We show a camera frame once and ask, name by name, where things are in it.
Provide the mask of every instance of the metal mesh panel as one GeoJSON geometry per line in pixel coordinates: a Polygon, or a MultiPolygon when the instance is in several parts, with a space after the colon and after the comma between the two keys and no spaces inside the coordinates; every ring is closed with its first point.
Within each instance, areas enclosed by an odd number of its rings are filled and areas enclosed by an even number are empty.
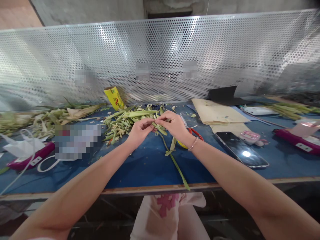
{"type": "Polygon", "coordinates": [[[0,110],[319,89],[317,10],[64,25],[0,32],[0,110]]]}

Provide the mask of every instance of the table surface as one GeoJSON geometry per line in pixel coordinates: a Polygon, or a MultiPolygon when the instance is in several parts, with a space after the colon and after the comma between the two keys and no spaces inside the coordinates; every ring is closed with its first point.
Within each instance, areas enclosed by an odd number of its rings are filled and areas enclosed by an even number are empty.
{"type": "MultiPolygon", "coordinates": [[[[205,142],[225,152],[213,135],[210,126],[204,125],[198,115],[196,118],[189,116],[194,112],[186,106],[186,103],[175,103],[174,105],[177,106],[177,113],[182,113],[189,127],[198,125],[195,129],[202,135],[205,142]]],[[[167,109],[170,110],[171,107],[171,105],[167,105],[167,109]]],[[[94,113],[90,117],[106,116],[108,111],[113,111],[113,109],[94,113]]],[[[278,116],[264,116],[262,118],[287,127],[294,126],[292,120],[278,116]]],[[[100,120],[90,123],[92,121],[88,120],[77,124],[100,123],[100,120]]],[[[247,126],[250,130],[261,134],[263,139],[269,141],[269,145],[261,148],[252,146],[270,164],[266,169],[255,170],[261,176],[269,179],[272,183],[320,180],[320,158],[318,156],[304,153],[288,142],[274,136],[272,130],[278,128],[277,126],[268,126],[259,121],[248,122],[247,126]]],[[[94,155],[72,162],[60,162],[48,172],[40,173],[37,172],[36,168],[27,170],[7,190],[6,196],[2,200],[46,199],[89,165],[123,143],[125,139],[126,136],[114,145],[102,144],[101,149],[94,155]]],[[[170,133],[165,136],[165,140],[169,146],[172,140],[170,133]]],[[[5,144],[4,141],[1,141],[0,147],[5,144]]],[[[131,195],[187,191],[171,158],[164,154],[165,146],[161,137],[150,133],[143,144],[128,157],[113,175],[103,194],[131,195]]],[[[215,179],[192,153],[177,144],[176,151],[172,155],[175,157],[191,190],[200,191],[219,187],[215,179]]],[[[5,153],[0,159],[0,168],[12,160],[14,160],[14,157],[5,153]]],[[[54,161],[54,158],[47,160],[43,167],[46,164],[50,166],[54,161]]],[[[16,177],[17,172],[14,170],[1,174],[1,190],[16,177]]]]}

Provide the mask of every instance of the wrist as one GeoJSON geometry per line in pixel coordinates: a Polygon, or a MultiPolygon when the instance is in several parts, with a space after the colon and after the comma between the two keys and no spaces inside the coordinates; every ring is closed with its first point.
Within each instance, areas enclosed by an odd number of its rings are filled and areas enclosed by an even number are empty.
{"type": "Polygon", "coordinates": [[[195,137],[194,135],[190,134],[188,132],[188,134],[184,135],[180,140],[180,142],[182,142],[188,149],[192,146],[192,144],[194,143],[194,141],[196,140],[197,137],[195,137]]]}
{"type": "Polygon", "coordinates": [[[132,143],[128,140],[126,140],[123,144],[122,144],[126,149],[128,149],[130,152],[133,152],[134,150],[136,150],[139,146],[137,146],[135,143],[132,143]]]}

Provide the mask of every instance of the smartphone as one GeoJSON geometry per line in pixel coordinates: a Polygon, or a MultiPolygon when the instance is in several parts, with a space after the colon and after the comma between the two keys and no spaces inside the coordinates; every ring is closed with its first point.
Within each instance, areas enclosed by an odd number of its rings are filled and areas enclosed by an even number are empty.
{"type": "Polygon", "coordinates": [[[248,167],[265,168],[269,166],[269,163],[266,160],[232,132],[217,132],[215,135],[234,155],[235,159],[248,167]]]}

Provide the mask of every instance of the forearm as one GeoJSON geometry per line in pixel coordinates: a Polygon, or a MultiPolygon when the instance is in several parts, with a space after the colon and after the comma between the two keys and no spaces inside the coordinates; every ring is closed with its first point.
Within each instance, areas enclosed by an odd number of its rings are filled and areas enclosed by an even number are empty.
{"type": "MultiPolygon", "coordinates": [[[[193,144],[194,140],[194,136],[189,137],[187,146],[193,144]]],[[[211,145],[198,140],[192,153],[221,187],[249,213],[282,215],[297,206],[258,173],[211,145]]]]}
{"type": "Polygon", "coordinates": [[[133,151],[134,148],[124,143],[71,179],[32,214],[13,237],[25,233],[29,227],[59,231],[70,229],[133,151]]]}

